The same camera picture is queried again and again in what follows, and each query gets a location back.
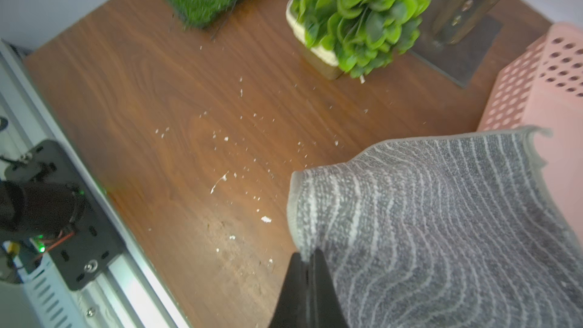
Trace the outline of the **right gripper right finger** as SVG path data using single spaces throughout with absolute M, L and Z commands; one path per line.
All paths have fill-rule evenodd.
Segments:
M 309 327 L 348 327 L 320 249 L 309 263 Z

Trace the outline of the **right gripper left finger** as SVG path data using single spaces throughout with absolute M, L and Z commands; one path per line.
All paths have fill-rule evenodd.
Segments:
M 309 313 L 310 270 L 299 253 L 288 264 L 281 292 L 269 328 L 306 328 L 311 325 Z

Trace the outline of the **grey striped dishcloth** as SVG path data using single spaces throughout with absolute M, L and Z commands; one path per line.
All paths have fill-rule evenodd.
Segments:
M 293 173 L 288 227 L 351 327 L 580 327 L 582 249 L 539 127 L 388 140 Z

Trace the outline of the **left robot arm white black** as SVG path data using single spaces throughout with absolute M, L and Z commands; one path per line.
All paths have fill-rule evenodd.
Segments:
M 65 185 L 1 182 L 1 241 L 57 235 L 76 223 L 87 199 Z

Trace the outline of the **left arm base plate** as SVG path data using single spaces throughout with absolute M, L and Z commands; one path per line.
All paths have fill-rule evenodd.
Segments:
M 38 241 L 71 291 L 122 254 L 124 242 L 64 148 L 45 140 L 1 181 L 1 240 Z

